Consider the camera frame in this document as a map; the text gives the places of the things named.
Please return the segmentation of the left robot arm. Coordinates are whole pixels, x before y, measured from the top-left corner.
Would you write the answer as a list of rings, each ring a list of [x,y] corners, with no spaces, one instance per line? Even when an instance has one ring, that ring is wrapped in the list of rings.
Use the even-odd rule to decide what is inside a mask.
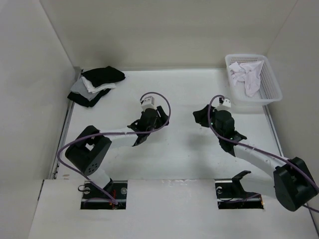
[[[100,168],[107,152],[144,143],[154,130],[168,125],[168,119],[163,108],[158,106],[156,109],[143,110],[140,119],[110,135],[100,135],[100,131],[90,125],[77,137],[83,137],[84,140],[70,145],[65,151],[65,157],[96,185],[94,191],[100,198],[108,198],[112,192],[113,180]]]

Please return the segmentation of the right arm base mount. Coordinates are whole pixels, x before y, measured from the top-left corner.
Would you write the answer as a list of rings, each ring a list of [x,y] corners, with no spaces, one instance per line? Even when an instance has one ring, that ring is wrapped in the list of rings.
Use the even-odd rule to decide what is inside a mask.
[[[251,171],[244,170],[231,179],[215,180],[218,209],[264,209],[261,195],[256,192],[245,191],[241,184],[241,180],[250,173]]]

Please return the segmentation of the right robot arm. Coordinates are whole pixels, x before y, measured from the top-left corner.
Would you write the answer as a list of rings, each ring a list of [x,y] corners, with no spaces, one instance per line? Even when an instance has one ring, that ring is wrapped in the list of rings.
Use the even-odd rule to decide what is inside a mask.
[[[230,112],[207,105],[193,112],[193,116],[196,123],[214,131],[225,152],[270,175],[273,179],[270,193],[287,210],[294,212],[318,195],[319,189],[302,159],[283,159],[244,143],[247,138],[235,130]]]

